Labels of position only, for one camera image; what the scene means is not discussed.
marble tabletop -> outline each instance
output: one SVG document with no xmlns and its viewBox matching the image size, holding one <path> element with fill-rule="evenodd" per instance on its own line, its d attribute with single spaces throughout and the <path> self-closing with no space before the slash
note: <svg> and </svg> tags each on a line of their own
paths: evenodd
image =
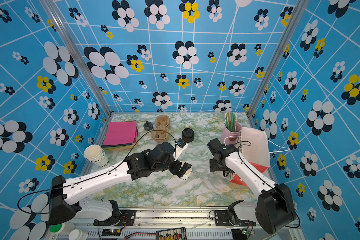
<svg viewBox="0 0 360 240">
<path fill-rule="evenodd" d="M 222 172 L 209 172 L 212 155 L 206 144 L 221 137 L 225 117 L 223 113 L 114 113 L 111 122 L 136 120 L 140 138 L 146 132 L 144 122 L 148 120 L 154 124 L 155 118 L 164 114 L 170 118 L 170 133 L 176 140 L 181 137 L 184 128 L 192 128 L 195 132 L 195 139 L 178 158 L 179 161 L 192 164 L 189 178 L 181 180 L 168 170 L 154 172 L 149 177 L 101 190 L 90 198 L 116 200 L 119 207 L 228 206 L 240 199 L 257 201 L 249 187 L 231 183 L 229 177 L 223 177 Z M 241 126 L 250 127 L 245 113 L 236 113 L 236 116 Z M 168 142 L 175 144 L 171 137 Z M 132 153 L 153 149 L 157 144 L 152 138 L 144 136 Z M 110 164 L 115 164 L 123 160 L 128 152 L 129 149 L 106 154 Z M 93 166 L 91 172 L 96 170 L 99 168 Z"/>
</svg>

bag handle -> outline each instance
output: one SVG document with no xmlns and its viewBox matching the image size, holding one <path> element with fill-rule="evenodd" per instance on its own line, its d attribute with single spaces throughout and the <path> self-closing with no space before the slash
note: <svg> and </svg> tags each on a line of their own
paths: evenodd
<svg viewBox="0 0 360 240">
<path fill-rule="evenodd" d="M 270 143 L 273 143 L 274 145 L 278 146 L 278 147 L 281 147 L 281 148 L 287 148 L 287 150 L 283 150 L 283 151 L 274 151 L 274 152 L 286 152 L 286 151 L 291 151 L 288 147 L 282 147 L 282 146 L 279 146 L 277 144 L 275 144 L 274 142 L 268 140 Z"/>
</svg>

brown cup carrier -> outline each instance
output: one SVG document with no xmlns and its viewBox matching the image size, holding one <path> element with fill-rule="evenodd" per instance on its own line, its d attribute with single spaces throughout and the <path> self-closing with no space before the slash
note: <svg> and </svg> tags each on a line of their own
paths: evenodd
<svg viewBox="0 0 360 240">
<path fill-rule="evenodd" d="M 170 120 L 167 115 L 157 116 L 155 119 L 156 130 L 163 130 L 169 132 Z M 169 134 L 166 132 L 154 131 L 154 140 L 156 142 L 166 142 L 169 139 Z"/>
</svg>

green bottle cap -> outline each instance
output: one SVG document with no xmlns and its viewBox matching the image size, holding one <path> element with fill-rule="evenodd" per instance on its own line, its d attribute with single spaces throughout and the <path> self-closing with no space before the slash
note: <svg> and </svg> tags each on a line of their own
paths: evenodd
<svg viewBox="0 0 360 240">
<path fill-rule="evenodd" d="M 51 232 L 58 232 L 58 231 L 61 229 L 61 227 L 62 227 L 62 224 L 52 225 L 52 226 L 50 227 L 50 230 L 49 230 L 49 231 L 51 231 Z"/>
</svg>

robotic arm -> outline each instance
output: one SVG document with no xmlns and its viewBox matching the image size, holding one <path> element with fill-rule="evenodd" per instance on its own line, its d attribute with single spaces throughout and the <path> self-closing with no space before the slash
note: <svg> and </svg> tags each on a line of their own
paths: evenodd
<svg viewBox="0 0 360 240">
<path fill-rule="evenodd" d="M 244 220 L 257 220 L 265 232 L 273 234 L 296 219 L 291 208 L 291 191 L 285 184 L 278 185 L 261 174 L 232 144 L 226 146 L 216 138 L 207 146 L 213 155 L 213 159 L 210 159 L 210 172 L 235 172 L 258 196 L 255 209 L 244 200 L 228 207 L 233 225 L 240 225 Z"/>
<path fill-rule="evenodd" d="M 134 153 L 121 163 L 91 174 L 69 179 L 62 175 L 54 177 L 49 192 L 49 223 L 56 225 L 75 217 L 108 221 L 109 225 L 117 223 L 120 211 L 116 201 L 101 202 L 87 196 L 115 184 L 148 177 L 153 172 L 169 170 L 182 177 L 191 165 L 184 163 L 181 166 L 177 158 L 187 146 L 180 138 L 176 149 L 163 142 L 153 150 Z"/>
</svg>

